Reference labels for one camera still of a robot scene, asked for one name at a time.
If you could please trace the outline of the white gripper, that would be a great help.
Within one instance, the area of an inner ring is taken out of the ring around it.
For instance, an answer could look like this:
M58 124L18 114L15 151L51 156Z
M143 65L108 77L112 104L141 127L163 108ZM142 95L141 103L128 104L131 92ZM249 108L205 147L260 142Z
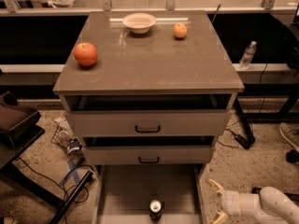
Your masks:
M258 210L260 203L258 194L239 193L237 191L226 190L213 179L208 179L207 183L221 195L221 208L223 211L216 213L216 218L211 224L224 224L229 216L253 217Z

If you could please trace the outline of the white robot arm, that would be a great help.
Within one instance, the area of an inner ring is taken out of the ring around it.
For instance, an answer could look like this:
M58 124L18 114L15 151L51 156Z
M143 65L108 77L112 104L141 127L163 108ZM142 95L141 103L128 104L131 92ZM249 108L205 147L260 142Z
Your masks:
M299 224L299 206L273 187L259 193L226 190L213 179L206 181L221 200L221 210L212 224L224 224L229 217L251 217L259 224Z

